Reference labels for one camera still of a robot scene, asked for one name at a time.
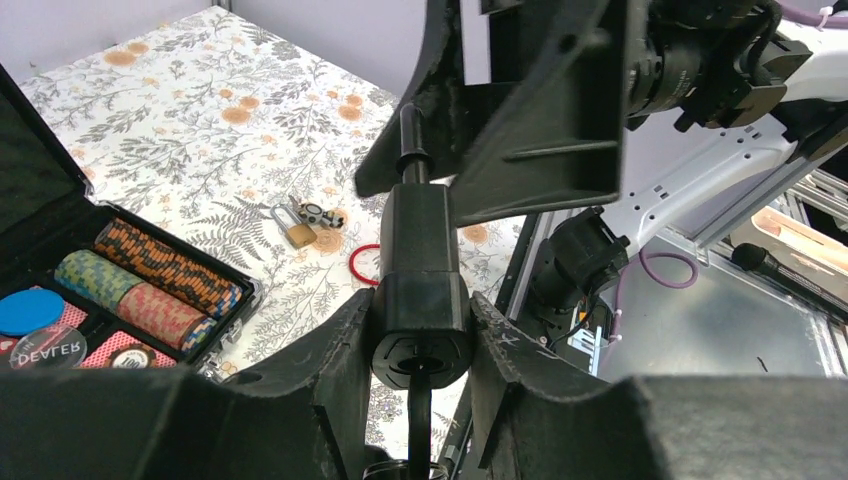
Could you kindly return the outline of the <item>small brass padlock astronaut keychain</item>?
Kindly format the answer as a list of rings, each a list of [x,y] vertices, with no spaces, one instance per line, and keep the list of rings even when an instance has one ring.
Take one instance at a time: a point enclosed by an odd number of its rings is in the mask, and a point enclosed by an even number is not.
[[[317,228],[341,229],[346,224],[343,214],[324,209],[316,203],[297,200],[293,196],[289,196],[287,202],[271,206],[269,214],[295,249],[316,242]]]

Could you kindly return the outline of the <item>black padlock with keys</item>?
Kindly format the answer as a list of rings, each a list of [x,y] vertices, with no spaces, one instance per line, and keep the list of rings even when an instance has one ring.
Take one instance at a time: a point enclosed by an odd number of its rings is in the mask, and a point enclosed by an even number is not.
[[[447,186],[430,180],[420,109],[403,105],[398,127],[401,179],[382,213],[381,279],[369,338],[375,376],[407,393],[408,455],[367,468],[367,479],[430,478],[432,393],[456,382],[473,352],[452,204]]]

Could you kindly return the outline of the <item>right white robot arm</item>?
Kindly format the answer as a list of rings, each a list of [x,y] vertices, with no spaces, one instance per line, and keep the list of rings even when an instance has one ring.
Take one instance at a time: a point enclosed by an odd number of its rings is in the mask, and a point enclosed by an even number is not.
[[[542,239],[531,310],[597,296],[661,229],[750,178],[765,203],[847,141],[847,6],[484,1],[469,85],[455,1],[427,5],[413,77],[355,174],[385,193],[387,307],[454,299],[462,227],[575,211]]]

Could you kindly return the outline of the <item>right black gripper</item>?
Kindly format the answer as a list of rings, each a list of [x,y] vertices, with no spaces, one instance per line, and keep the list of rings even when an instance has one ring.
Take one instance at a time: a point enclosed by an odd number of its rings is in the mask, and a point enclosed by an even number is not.
[[[703,72],[703,33],[674,1],[483,1],[488,109],[450,191],[460,226],[620,196],[624,109],[638,126]]]

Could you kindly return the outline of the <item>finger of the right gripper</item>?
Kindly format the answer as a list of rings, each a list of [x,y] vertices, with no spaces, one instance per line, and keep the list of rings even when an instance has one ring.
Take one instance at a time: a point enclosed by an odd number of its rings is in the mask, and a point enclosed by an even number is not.
[[[389,191],[401,179],[396,167],[401,157],[401,109],[413,105],[420,111],[422,149],[433,159],[430,176],[456,175],[472,142],[468,123],[458,1],[426,4],[424,36],[412,78],[380,135],[356,170],[359,196]]]

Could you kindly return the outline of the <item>red cable lock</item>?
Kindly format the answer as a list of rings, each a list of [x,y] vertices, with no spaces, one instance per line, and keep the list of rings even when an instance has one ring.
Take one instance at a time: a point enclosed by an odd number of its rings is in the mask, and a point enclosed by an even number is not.
[[[348,258],[348,270],[352,277],[370,287],[380,282],[380,245],[371,243],[355,248]]]

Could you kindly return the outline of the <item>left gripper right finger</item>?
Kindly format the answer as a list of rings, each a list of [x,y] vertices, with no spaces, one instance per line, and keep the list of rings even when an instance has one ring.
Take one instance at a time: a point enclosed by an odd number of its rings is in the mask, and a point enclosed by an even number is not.
[[[490,479],[843,479],[842,379],[635,376],[606,383],[481,294],[469,385]]]

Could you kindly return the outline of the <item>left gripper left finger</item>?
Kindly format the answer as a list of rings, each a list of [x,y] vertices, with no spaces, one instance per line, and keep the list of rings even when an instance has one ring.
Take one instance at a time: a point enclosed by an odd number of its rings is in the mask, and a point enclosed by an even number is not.
[[[5,479],[358,479],[373,293],[223,383],[192,370],[1,377]]]

